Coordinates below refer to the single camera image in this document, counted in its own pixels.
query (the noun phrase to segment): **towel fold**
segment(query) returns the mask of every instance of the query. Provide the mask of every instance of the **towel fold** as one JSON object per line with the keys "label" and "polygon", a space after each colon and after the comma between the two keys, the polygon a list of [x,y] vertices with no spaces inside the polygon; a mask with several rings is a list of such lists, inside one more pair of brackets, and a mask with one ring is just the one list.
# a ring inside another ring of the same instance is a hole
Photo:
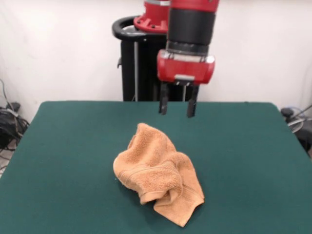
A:
{"label": "towel fold", "polygon": [[154,210],[184,227],[204,194],[191,160],[177,152],[161,131],[141,123],[113,164],[114,173],[128,189],[138,192],[141,204],[156,200]]}

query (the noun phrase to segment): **towel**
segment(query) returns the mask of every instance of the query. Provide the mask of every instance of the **towel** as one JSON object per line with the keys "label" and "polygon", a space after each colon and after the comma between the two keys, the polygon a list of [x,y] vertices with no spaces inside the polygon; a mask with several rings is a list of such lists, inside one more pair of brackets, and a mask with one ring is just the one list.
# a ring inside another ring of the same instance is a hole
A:
{"label": "towel", "polygon": [[161,131],[141,123],[128,149],[114,161],[120,182],[138,193],[144,205],[156,200],[154,210],[184,227],[204,194],[191,160],[177,152]]}

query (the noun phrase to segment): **tangled wires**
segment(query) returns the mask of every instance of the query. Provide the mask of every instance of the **tangled wires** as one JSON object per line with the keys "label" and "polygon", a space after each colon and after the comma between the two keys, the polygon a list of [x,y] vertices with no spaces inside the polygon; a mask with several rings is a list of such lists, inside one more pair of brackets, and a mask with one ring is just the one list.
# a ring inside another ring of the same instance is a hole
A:
{"label": "tangled wires", "polygon": [[17,113],[20,104],[8,101],[4,82],[1,79],[0,82],[2,83],[3,98],[7,103],[6,107],[0,107],[0,152],[3,150],[13,151],[14,149],[9,149],[9,144],[14,142],[18,145],[29,123]]}

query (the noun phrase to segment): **floor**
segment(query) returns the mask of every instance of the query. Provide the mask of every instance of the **floor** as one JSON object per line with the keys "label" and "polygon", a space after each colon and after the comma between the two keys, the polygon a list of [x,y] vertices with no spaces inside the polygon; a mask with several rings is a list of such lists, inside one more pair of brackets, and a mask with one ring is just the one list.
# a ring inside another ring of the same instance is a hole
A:
{"label": "floor", "polygon": [[0,178],[3,174],[3,172],[5,171],[5,166],[7,166],[9,164],[9,161],[10,161],[12,155],[13,155],[13,152],[11,152],[11,151],[6,150],[6,151],[1,152],[1,154],[0,154]]}

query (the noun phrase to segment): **green table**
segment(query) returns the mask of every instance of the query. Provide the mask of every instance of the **green table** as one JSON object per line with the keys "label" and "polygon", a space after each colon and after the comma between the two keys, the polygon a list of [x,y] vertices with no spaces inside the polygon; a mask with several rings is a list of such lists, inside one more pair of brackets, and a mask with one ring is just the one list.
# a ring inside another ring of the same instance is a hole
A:
{"label": "green table", "polygon": [[[46,102],[0,179],[1,234],[311,234],[312,164],[267,103]],[[164,131],[206,196],[182,229],[113,173],[137,124]]]}

